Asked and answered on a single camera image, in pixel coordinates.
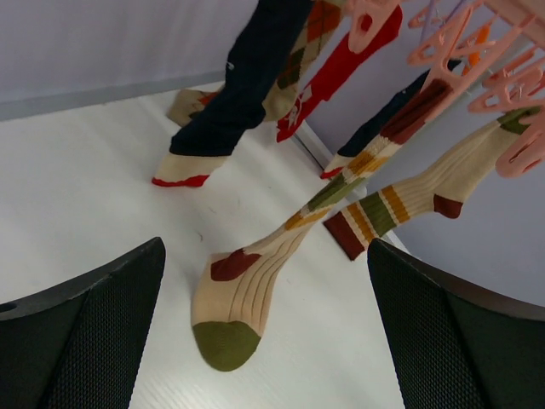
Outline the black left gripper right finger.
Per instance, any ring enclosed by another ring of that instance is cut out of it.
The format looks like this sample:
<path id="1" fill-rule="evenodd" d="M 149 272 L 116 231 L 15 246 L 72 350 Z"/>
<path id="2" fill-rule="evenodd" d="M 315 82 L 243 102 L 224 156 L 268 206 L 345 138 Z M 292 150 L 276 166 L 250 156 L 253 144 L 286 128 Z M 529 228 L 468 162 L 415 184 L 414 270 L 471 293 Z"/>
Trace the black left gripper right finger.
<path id="1" fill-rule="evenodd" d="M 374 239 L 370 280 L 407 408 L 542 408 L 544 309 Z"/>

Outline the pink round clip hanger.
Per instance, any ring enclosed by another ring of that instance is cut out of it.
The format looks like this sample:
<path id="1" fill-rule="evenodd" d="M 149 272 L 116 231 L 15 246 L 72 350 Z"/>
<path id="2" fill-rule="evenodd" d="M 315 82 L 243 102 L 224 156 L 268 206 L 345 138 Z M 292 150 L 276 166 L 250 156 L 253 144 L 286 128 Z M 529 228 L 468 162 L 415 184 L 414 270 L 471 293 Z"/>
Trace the pink round clip hanger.
<path id="1" fill-rule="evenodd" d="M 479 41 L 477 32 L 466 35 L 473 13 L 481 7 L 491 11 L 491 22 L 509 24 L 509 31 L 486 41 Z M 544 59 L 535 57 L 543 48 L 542 1 L 472 1 L 464 5 L 410 53 L 409 64 L 430 66 L 421 91 L 341 168 L 342 181 L 351 183 L 371 176 L 477 82 L 487 90 L 469 104 L 470 112 L 543 107 Z"/>

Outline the navy sock beige toe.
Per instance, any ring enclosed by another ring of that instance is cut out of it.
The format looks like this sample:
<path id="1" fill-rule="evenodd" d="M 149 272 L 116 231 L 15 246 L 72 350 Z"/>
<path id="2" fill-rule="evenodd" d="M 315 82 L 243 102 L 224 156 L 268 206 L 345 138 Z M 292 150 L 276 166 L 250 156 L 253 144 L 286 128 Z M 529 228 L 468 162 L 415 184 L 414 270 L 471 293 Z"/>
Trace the navy sock beige toe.
<path id="1" fill-rule="evenodd" d="M 313 8 L 312 1 L 260 1 L 227 56 L 222 90 L 171 138 L 152 183 L 201 187 L 264 119 L 262 105 Z"/>

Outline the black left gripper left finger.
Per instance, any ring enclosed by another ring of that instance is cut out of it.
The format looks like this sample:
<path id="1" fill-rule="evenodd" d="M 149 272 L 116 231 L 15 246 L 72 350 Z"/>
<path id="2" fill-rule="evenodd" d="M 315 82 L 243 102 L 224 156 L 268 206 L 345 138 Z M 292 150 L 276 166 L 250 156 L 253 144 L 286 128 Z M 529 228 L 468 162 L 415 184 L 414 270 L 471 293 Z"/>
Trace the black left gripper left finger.
<path id="1" fill-rule="evenodd" d="M 164 276 L 153 238 L 1 305 L 3 408 L 127 408 Z"/>

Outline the beige striped ribbed sock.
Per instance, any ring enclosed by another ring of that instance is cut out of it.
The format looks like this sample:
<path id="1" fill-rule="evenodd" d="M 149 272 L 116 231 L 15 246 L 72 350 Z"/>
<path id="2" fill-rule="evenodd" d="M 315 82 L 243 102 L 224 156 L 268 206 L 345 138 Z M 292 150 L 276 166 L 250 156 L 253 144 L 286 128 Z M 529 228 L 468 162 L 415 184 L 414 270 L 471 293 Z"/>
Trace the beige striped ribbed sock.
<path id="1" fill-rule="evenodd" d="M 524 121 L 541 110 L 527 107 L 507 112 L 460 140 L 421 174 L 351 203 L 324 226 L 353 261 L 373 239 L 417 216 L 435 212 L 456 219 L 501 154 L 529 127 Z"/>

